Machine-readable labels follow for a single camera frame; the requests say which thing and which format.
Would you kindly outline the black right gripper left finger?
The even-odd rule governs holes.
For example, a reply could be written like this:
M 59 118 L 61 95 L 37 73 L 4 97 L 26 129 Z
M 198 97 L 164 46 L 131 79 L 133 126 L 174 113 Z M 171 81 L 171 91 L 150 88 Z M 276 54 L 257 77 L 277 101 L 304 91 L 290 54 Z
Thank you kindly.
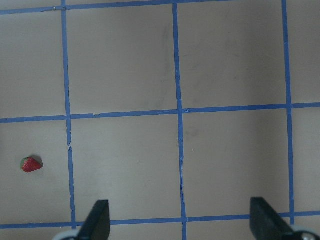
M 98 200 L 80 229 L 58 233 L 54 240 L 108 240 L 111 233 L 108 200 Z

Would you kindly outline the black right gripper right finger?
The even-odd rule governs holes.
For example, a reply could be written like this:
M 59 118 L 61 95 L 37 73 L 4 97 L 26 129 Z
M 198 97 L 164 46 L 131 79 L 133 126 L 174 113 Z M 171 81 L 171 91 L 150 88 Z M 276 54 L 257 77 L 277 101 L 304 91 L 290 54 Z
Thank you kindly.
M 249 227 L 256 240 L 318 240 L 313 231 L 287 224 L 263 197 L 250 199 Z

